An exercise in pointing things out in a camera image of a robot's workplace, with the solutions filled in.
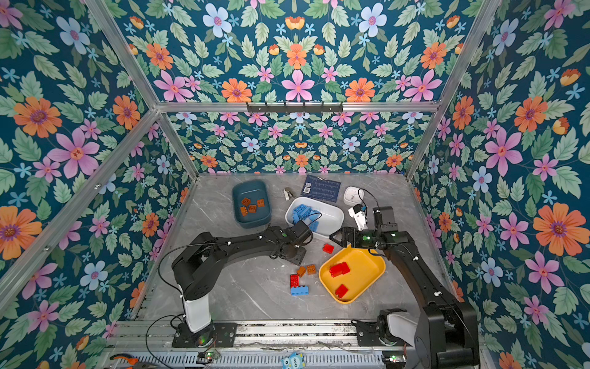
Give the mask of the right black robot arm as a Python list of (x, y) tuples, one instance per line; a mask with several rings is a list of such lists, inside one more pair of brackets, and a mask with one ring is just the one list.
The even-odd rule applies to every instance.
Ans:
[(373, 228), (341, 227), (330, 240), (341, 247), (381, 251), (399, 270), (419, 305), (416, 321), (401, 309), (380, 312), (380, 340), (402, 340), (410, 346), (404, 361), (387, 361), (386, 366), (479, 368), (475, 309), (459, 301), (434, 275), (410, 233), (399, 230), (392, 207), (374, 208), (373, 218)]

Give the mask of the red lego brick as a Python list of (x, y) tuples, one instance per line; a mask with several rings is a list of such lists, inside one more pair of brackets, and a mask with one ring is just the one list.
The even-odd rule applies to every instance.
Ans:
[(333, 251), (334, 251), (334, 247), (331, 244), (325, 244), (323, 247), (323, 251), (326, 252), (327, 254), (332, 255)]
[(344, 284), (341, 284), (336, 291), (334, 292), (335, 296), (337, 299), (342, 300), (344, 299), (344, 297), (346, 296), (346, 294), (349, 292), (349, 288), (347, 286), (345, 286)]
[(342, 262), (338, 264), (338, 272), (340, 273), (340, 275), (346, 275), (348, 273), (350, 273), (350, 267), (348, 266), (348, 264), (346, 262)]
[(290, 287), (297, 288), (300, 286), (300, 276), (297, 274), (290, 275)]
[(342, 275), (342, 266), (340, 264), (335, 264), (330, 268), (330, 276), (332, 278), (336, 278)]

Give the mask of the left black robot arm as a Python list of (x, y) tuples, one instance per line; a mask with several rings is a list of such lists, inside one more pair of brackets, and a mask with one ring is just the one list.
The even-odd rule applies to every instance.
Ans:
[(270, 226), (262, 232), (238, 237), (215, 237), (203, 232), (195, 241), (180, 248), (171, 263), (184, 310), (184, 326), (200, 334), (212, 325), (209, 293), (225, 267), (251, 258), (283, 259), (300, 266), (305, 246), (313, 232), (304, 221), (282, 228)]

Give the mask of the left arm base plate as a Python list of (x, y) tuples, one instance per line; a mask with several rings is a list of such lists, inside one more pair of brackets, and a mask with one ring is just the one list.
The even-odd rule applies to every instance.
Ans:
[(176, 328), (171, 345), (175, 348), (233, 347), (237, 330), (236, 323), (211, 323), (194, 333), (183, 322)]

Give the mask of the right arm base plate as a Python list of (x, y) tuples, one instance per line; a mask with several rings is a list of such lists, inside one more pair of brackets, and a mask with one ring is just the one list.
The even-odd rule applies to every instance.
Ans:
[(357, 345), (360, 347), (387, 347), (395, 344), (395, 341), (380, 334), (380, 326), (376, 321), (352, 320), (351, 324), (356, 329)]

